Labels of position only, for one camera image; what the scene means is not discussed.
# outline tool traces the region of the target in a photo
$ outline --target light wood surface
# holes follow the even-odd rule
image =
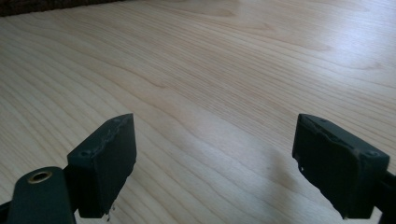
[[[396,172],[393,0],[136,1],[0,19],[0,203],[135,115],[111,223],[341,219],[299,173],[297,115],[329,119]],[[106,223],[106,219],[78,219]]]

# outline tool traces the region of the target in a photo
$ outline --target table surface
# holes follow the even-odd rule
[[[111,223],[376,223],[377,210],[342,220],[291,149],[298,114],[312,114],[387,152],[395,173],[395,22],[393,0],[126,1],[0,18],[0,202],[132,112],[137,163]]]

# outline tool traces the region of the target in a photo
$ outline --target dark brown object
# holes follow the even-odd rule
[[[0,17],[118,1],[120,0],[0,0]]]

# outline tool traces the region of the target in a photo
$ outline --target wood grain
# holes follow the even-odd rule
[[[137,164],[111,223],[344,221],[291,157],[299,113],[396,173],[391,0],[127,1],[0,19],[0,202],[135,114]],[[78,220],[78,223],[106,223]]]

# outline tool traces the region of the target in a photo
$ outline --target wooden table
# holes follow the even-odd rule
[[[1,18],[0,202],[132,112],[137,163],[111,223],[376,223],[377,210],[342,220],[291,149],[298,114],[313,114],[386,151],[396,172],[395,22],[392,0],[127,1]]]

